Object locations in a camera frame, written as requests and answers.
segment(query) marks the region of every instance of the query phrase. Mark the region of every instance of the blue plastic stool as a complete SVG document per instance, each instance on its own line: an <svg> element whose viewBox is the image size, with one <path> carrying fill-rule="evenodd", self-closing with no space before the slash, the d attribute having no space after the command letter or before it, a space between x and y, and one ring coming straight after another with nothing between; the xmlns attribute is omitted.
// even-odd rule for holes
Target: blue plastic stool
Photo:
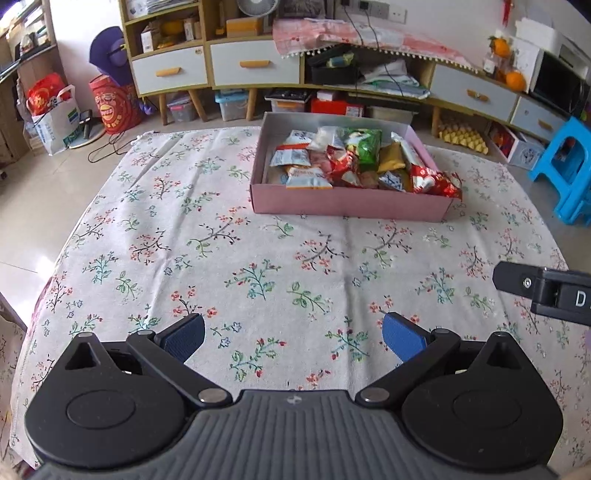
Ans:
<svg viewBox="0 0 591 480"><path fill-rule="evenodd" d="M574 213L570 217L563 218L562 220L564 221L564 223L572 225L577 221L579 215L583 215L586 226L591 225L591 192L588 188L587 195L576 206Z"/></svg>
<svg viewBox="0 0 591 480"><path fill-rule="evenodd" d="M554 157L567 138L574 138L577 142L564 161L555 160ZM591 148L591 132L577 119L571 117L542 154L534 169L530 172L530 179L536 180L540 174L545 175L558 190L560 200L554 208L554 213L565 223L576 210L579 202L586 194L587 189L583 184L589 184L591 180L591 163L589 161L589 149ZM563 209L569 196L573 193L575 182L579 187L579 197L573 198L567 209Z"/></svg>

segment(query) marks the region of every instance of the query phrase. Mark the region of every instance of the ribbed gray grip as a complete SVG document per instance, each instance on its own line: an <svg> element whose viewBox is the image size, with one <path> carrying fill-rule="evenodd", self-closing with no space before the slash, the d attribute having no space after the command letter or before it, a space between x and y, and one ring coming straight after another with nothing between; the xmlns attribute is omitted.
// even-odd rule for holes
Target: ribbed gray grip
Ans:
<svg viewBox="0 0 591 480"><path fill-rule="evenodd" d="M235 405L200 412L157 458L117 472L43 466L34 480L552 480L538 466L518 473L460 471L429 456L383 410L345 391L246 390Z"/></svg>

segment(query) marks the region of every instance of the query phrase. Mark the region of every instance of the yellow snack bag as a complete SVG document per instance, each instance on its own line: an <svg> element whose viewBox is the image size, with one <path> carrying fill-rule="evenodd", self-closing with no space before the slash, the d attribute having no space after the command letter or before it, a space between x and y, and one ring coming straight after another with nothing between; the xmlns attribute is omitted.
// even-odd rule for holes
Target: yellow snack bag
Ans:
<svg viewBox="0 0 591 480"><path fill-rule="evenodd" d="M400 143L392 142L387 147L380 149L378 173L398 170L399 168L404 167L406 167L406 163L404 162L404 157L402 156Z"/></svg>

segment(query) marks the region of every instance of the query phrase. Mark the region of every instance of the white drawer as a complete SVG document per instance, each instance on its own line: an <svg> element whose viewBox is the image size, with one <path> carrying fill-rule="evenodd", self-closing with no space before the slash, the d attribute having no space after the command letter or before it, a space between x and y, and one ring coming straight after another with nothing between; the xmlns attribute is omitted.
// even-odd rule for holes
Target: white drawer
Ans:
<svg viewBox="0 0 591 480"><path fill-rule="evenodd" d="M511 124L517 128L522 128L548 141L552 140L564 122L563 118L525 97L521 97L517 102L517 108L511 119Z"/></svg>
<svg viewBox="0 0 591 480"><path fill-rule="evenodd" d="M300 82L299 57L282 59L272 40L217 43L210 48L216 86ZM262 68L240 66L240 62L249 60L269 63Z"/></svg>
<svg viewBox="0 0 591 480"><path fill-rule="evenodd" d="M505 122L517 94L469 73L437 65L431 81L431 97L455 103Z"/></svg>
<svg viewBox="0 0 591 480"><path fill-rule="evenodd" d="M207 84L203 47L158 53L133 60L132 65L139 95Z"/></svg>

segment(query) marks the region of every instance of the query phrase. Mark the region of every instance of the blue gripper pad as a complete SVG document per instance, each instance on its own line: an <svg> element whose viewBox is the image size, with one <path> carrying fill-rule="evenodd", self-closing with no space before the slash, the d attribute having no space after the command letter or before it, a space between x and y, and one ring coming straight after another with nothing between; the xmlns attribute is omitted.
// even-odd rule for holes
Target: blue gripper pad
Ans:
<svg viewBox="0 0 591 480"><path fill-rule="evenodd" d="M403 362L407 362L427 347L425 336L407 327L389 313L384 317L382 336L388 348Z"/></svg>
<svg viewBox="0 0 591 480"><path fill-rule="evenodd" d="M205 340L205 321L199 314L185 317L180 322L156 335L156 344L179 362L185 363Z"/></svg>

